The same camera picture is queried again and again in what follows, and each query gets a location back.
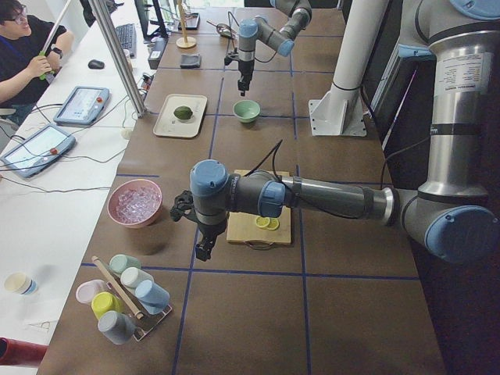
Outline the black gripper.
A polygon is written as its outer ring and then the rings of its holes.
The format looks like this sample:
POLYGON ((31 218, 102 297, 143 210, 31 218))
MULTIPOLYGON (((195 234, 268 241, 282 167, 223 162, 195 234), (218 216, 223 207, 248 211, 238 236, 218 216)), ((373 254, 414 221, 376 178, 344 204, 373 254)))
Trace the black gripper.
POLYGON ((212 258, 212 250, 216 244, 216 239, 223 234, 227 228, 226 222, 220 222, 214 225, 200 223, 198 229, 202 234, 202 239, 195 246, 195 256, 198 260, 208 261, 212 258))
POLYGON ((244 61, 240 60, 238 62, 238 70, 240 72, 240 79, 237 82, 237 88, 241 96, 245 96, 246 92, 249 91, 250 82, 252 81, 252 75, 254 71, 254 61, 244 61))

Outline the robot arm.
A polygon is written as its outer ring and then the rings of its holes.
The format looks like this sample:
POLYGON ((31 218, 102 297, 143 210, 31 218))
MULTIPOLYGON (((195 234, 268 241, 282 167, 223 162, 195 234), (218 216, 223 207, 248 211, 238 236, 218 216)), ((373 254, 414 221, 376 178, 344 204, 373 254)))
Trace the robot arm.
POLYGON ((228 213, 277 217, 285 206, 397 225, 450 263, 493 252, 499 221, 485 205, 488 193, 478 180, 477 164, 480 115, 498 47, 496 1, 404 2, 401 55, 437 60, 425 183, 415 191, 373 190, 262 170, 240 176, 216 160, 203 160, 190 174, 190 218, 202 232, 197 258, 210 258, 228 213))
POLYGON ((238 31, 237 63, 240 78, 237 89, 242 97, 250 89, 254 66, 256 42, 273 49, 278 55, 287 57, 295 45, 298 34, 307 28, 312 19, 309 1, 270 1, 275 9, 288 17, 285 25, 277 30, 262 16, 242 20, 238 31))

